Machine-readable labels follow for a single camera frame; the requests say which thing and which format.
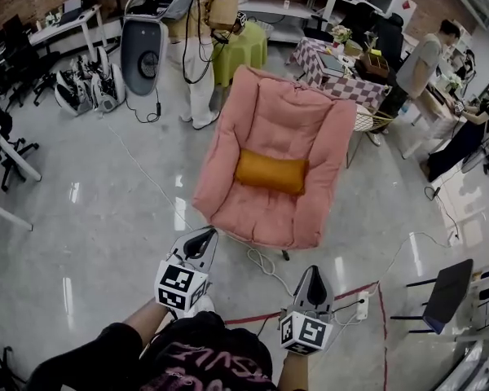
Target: flowers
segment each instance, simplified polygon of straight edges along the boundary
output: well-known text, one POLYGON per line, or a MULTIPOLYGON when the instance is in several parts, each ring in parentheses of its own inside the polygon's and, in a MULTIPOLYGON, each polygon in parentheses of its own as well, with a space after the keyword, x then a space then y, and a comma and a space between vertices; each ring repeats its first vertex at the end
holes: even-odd
POLYGON ((351 37, 351 30, 341 24, 332 29, 333 40, 338 43, 346 43, 351 37))
POLYGON ((457 88, 462 87, 462 79, 456 74, 451 74, 449 77, 449 85, 453 90, 456 90, 457 88))

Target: gray floor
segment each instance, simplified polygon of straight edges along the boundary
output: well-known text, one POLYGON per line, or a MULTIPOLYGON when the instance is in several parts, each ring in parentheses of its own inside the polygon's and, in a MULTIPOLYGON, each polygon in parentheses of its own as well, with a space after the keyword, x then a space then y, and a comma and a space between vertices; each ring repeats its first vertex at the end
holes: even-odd
MULTIPOLYGON (((271 47, 266 69, 297 74, 297 67, 284 66, 288 53, 289 47, 271 47)), ((160 260, 187 230, 126 148, 177 212, 198 227, 204 221, 190 199, 214 132, 213 126, 195 131, 173 112, 142 125, 125 106, 103 118, 95 112, 72 118, 51 93, 39 108, 32 98, 11 114, 14 134, 41 146, 29 162, 42 181, 14 180, 9 194, 0 191, 0 205, 34 224, 27 232, 0 218, 0 343, 14 348, 14 366, 22 376, 46 358, 93 339, 147 301, 160 260)), ((154 96, 131 94, 129 101, 142 117, 155 106, 154 96)), ((421 131, 408 123, 413 114, 393 125, 381 147, 364 139, 353 165, 341 174, 319 248, 294 252, 290 262, 278 251, 264 251, 291 288, 310 264, 322 268, 336 294, 382 277, 389 316, 418 309, 427 297, 427 288, 407 291, 403 285, 409 280, 434 276, 467 257, 476 267, 489 264, 489 177, 480 167, 444 178, 441 198, 457 221, 461 244, 442 248, 418 234, 445 244, 454 225, 437 200, 424 196, 427 184, 417 161, 426 151, 409 160, 400 155, 403 141, 421 131)), ((227 237, 219 241, 212 274, 209 293, 224 319, 267 314, 289 304, 282 285, 247 259, 244 245, 227 237)), ((337 306, 354 300, 342 299, 337 306)), ((354 311, 338 312, 337 318, 345 323, 354 311)), ((367 320, 344 331, 336 325, 328 352, 311 357, 312 389, 383 389, 385 352, 388 389, 428 389, 449 367, 453 346, 407 336, 409 326, 388 320, 384 340, 381 302, 374 295, 367 320)), ((246 327, 256 332, 260 323, 246 327)), ((284 353, 273 320, 261 339, 278 376, 284 353)))

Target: gray t-shirt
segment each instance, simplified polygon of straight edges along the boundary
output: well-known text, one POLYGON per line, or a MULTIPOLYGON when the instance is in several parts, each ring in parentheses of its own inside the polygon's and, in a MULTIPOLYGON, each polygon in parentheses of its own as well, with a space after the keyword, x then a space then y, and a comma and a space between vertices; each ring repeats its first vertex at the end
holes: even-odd
POLYGON ((433 75, 434 70, 438 67, 441 54, 442 43, 439 41, 438 37, 433 33, 425 35, 397 73, 397 84, 399 87, 408 94, 411 94, 412 89, 417 89, 421 92, 424 91, 425 87, 427 86, 427 81, 430 79, 431 75, 433 75), (414 86, 413 72, 415 71, 416 62, 419 59, 424 61, 428 66, 428 75, 425 82, 414 86))

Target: green tablecloth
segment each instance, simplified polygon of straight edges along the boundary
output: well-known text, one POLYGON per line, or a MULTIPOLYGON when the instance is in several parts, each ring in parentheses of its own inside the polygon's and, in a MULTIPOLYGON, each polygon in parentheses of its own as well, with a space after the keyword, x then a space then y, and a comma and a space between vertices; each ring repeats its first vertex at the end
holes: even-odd
POLYGON ((254 22, 246 22, 241 35, 231 35, 230 42, 221 50, 221 44, 214 42, 214 79, 215 84, 223 87, 230 85, 237 67, 248 65, 261 68, 267 61, 267 36, 264 30, 254 22))

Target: orange cushion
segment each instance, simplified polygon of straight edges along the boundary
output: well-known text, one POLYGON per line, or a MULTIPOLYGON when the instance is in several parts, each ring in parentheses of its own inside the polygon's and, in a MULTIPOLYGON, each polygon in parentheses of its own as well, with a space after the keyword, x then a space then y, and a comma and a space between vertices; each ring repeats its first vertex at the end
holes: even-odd
POLYGON ((308 160, 276 160, 241 149, 235 178, 241 184, 301 196, 308 160))

